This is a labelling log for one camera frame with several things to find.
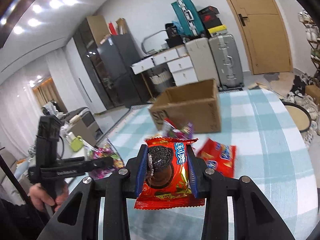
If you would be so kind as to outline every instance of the curtain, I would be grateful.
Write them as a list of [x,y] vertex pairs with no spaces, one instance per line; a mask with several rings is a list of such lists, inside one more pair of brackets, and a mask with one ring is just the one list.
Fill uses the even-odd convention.
[[48,78],[46,81],[42,82],[41,85],[34,88],[33,93],[41,107],[53,100],[57,102],[62,112],[67,112],[52,78]]
[[45,55],[50,75],[69,112],[87,106],[71,74],[66,54],[60,49]]
[[28,156],[41,111],[26,78],[25,67],[0,85],[0,111],[1,146],[17,159]]

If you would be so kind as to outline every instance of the human hand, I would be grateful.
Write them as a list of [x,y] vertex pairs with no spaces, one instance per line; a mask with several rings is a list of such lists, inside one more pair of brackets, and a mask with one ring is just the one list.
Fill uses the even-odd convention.
[[44,211],[44,204],[48,204],[49,206],[54,206],[57,204],[54,211],[57,211],[59,207],[61,207],[62,203],[67,199],[69,195],[68,185],[65,183],[63,187],[62,194],[57,196],[54,201],[52,197],[48,195],[48,193],[41,187],[40,183],[37,183],[30,187],[29,194],[31,202],[35,206],[35,208],[39,211]]

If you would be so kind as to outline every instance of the drawer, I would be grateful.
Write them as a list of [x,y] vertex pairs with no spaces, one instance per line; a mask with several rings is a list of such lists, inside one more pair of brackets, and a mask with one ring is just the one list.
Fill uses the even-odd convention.
[[172,73],[176,86],[183,86],[190,83],[198,82],[196,72],[193,68],[188,68],[184,70]]
[[168,62],[168,67],[171,73],[193,67],[190,57],[182,57]]
[[148,57],[142,61],[139,61],[138,63],[133,64],[131,68],[135,74],[139,74],[145,70],[153,68],[154,66],[155,64],[153,63],[152,57]]
[[176,58],[179,58],[179,55],[176,49],[169,49],[153,56],[155,65],[160,65],[162,63],[174,60]]
[[184,45],[175,47],[175,49],[177,50],[179,57],[184,57],[188,55],[187,48]]

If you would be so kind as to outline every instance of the white curtain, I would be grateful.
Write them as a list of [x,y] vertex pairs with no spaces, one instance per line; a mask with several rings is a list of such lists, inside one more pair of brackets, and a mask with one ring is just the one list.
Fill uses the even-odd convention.
[[22,67],[0,85],[0,141],[17,159],[28,156],[41,111]]
[[66,54],[62,48],[47,53],[45,60],[53,82],[67,110],[70,112],[81,107],[87,107],[73,79],[66,60]]

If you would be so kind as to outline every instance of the teal suitcase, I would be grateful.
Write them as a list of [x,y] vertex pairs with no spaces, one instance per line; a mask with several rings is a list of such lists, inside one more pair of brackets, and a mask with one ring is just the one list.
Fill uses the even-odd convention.
[[177,0],[171,4],[186,36],[205,35],[205,29],[191,0]]

